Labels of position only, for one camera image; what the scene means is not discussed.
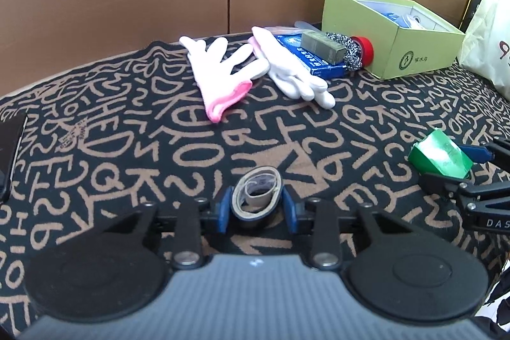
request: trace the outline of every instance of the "tape roll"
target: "tape roll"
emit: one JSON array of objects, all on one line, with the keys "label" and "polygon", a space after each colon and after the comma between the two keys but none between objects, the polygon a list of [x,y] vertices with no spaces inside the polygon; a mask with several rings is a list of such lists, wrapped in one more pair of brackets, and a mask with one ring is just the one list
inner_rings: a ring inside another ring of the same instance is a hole
[{"label": "tape roll", "polygon": [[364,36],[351,36],[351,39],[361,47],[361,64],[368,67],[374,61],[374,47]]},{"label": "tape roll", "polygon": [[276,210],[282,190],[280,172],[262,166],[246,173],[232,192],[230,209],[247,227],[259,225]]}]

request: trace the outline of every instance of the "blue box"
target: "blue box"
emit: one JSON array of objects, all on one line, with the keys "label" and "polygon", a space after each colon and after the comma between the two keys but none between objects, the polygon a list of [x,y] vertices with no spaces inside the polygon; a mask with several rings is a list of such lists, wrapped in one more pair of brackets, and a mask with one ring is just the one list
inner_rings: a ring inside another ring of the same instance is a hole
[{"label": "blue box", "polygon": [[301,48],[301,34],[275,35],[275,38],[280,44],[297,56],[312,75],[316,75],[324,80],[330,80],[332,78],[341,78],[347,73],[343,62],[330,65],[317,55]]}]

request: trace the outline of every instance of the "gray plastic panel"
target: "gray plastic panel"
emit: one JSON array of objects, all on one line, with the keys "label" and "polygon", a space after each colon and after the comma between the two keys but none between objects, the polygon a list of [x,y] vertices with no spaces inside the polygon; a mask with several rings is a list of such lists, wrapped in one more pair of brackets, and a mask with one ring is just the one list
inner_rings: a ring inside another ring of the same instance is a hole
[{"label": "gray plastic panel", "polygon": [[94,325],[43,316],[20,340],[489,340],[469,320],[412,327],[365,309],[299,256],[216,255],[177,272],[150,305]]}]

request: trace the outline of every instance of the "red lid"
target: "red lid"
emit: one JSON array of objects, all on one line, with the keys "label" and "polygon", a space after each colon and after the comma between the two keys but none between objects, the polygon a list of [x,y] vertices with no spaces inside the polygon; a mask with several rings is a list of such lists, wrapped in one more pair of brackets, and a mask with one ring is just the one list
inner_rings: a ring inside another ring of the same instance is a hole
[{"label": "red lid", "polygon": [[368,38],[364,36],[351,36],[351,39],[361,47],[361,64],[368,67],[374,61],[374,47]]}]

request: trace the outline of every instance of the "black circular cover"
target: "black circular cover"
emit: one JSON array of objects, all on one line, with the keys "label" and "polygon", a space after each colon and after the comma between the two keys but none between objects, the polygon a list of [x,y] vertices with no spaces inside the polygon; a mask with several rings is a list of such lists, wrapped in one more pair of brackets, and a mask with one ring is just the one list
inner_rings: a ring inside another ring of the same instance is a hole
[{"label": "black circular cover", "polygon": [[359,254],[348,278],[375,310],[422,323],[473,313],[489,283],[472,255],[419,233],[386,235]]},{"label": "black circular cover", "polygon": [[165,267],[131,235],[101,233],[65,243],[35,257],[25,289],[40,314],[73,322],[100,322],[149,303]]}]

